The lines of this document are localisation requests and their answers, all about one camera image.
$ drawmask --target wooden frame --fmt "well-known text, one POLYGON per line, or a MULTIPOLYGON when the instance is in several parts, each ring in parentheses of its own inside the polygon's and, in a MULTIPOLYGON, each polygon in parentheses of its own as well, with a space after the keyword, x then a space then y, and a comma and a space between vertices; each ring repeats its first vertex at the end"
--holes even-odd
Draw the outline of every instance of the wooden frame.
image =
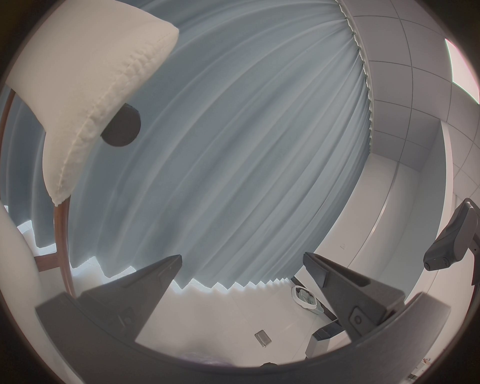
MULTIPOLYGON (((0 119, 0 153, 3 142, 3 134, 7 125, 8 115, 12 107, 15 91, 10 90, 7 102, 3 108, 0 119)), ((55 243, 57 251, 48 255, 36 256, 35 262, 39 272, 47 271, 53 268, 60 268, 61 276, 67 293, 75 297, 73 287, 72 271, 70 269, 70 260, 68 257, 68 213, 70 208, 70 197, 53 209, 53 227, 55 233, 55 243)))

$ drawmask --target white pillow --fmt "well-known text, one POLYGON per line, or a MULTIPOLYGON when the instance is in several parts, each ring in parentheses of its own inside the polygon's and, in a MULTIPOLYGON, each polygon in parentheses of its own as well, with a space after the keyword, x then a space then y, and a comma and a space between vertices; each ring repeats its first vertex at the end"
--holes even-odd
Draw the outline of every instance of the white pillow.
POLYGON ((173 50, 178 29, 114 0, 66 0, 39 27, 7 84, 46 131, 43 177, 67 199, 94 142, 173 50))

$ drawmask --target dark round object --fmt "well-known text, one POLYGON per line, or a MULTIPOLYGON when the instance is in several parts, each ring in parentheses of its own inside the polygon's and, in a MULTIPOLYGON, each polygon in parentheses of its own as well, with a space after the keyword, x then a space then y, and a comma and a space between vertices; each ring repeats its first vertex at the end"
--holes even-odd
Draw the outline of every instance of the dark round object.
POLYGON ((123 104, 100 136, 113 147, 124 147, 135 140, 140 125, 140 113, 131 105, 123 104))

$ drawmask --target white floor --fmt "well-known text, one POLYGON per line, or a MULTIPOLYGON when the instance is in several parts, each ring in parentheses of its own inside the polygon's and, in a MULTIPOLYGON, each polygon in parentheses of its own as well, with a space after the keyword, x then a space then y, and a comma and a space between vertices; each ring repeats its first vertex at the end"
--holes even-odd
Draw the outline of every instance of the white floor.
MULTIPOLYGON (((75 292, 80 295, 132 271, 109 279, 96 260, 90 259, 72 270, 75 292)), ((58 268, 40 276, 48 296, 63 290, 58 268)), ((303 360, 312 333, 330 320, 297 305, 292 287, 290 280, 277 280, 245 288, 208 289, 192 281, 181 290, 173 282, 136 342, 171 356, 196 353, 236 366, 303 360), (272 339, 265 348, 254 336, 262 329, 272 339)))

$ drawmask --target curtain fold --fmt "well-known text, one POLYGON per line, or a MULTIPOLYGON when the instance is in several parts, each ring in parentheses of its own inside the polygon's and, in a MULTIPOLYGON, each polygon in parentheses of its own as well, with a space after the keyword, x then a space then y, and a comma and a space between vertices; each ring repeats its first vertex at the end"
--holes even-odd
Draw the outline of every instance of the curtain fold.
MULTIPOLYGON (((123 148, 99 141, 92 151, 71 198, 72 266, 95 256, 113 276, 181 254, 180 287, 192 278, 229 288, 293 276, 338 218, 369 153, 365 74, 340 7, 128 3, 173 23, 180 37, 129 101, 142 119, 137 139, 123 148)), ((39 191, 42 137, 34 139, 24 174, 39 191)), ((24 216, 45 223, 44 196, 22 198, 36 207, 24 216)))

